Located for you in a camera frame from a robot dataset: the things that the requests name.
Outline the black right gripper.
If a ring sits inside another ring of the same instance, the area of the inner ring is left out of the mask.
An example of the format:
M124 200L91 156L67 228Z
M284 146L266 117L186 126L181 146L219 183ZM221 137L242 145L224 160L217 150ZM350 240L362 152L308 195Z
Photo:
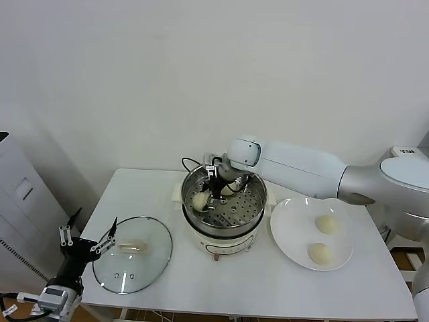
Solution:
M212 197L206 200L202 207L202 212L215 210L221 199L221 191L224 187L224 180L219 174L210 174L208 180L204 181L201 187L202 193L211 193Z

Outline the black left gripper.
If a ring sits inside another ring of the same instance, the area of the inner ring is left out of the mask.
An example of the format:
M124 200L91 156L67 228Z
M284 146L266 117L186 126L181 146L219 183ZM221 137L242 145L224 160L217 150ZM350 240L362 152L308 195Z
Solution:
M61 225L58 228L64 261L55 276L55 285L79 286L86 265L97 261L101 257L100 254L104 254L116 243L117 218L108 231L107 238L99 243L89 239L72 237L72 228L81 211L82 207L68 219L66 225Z

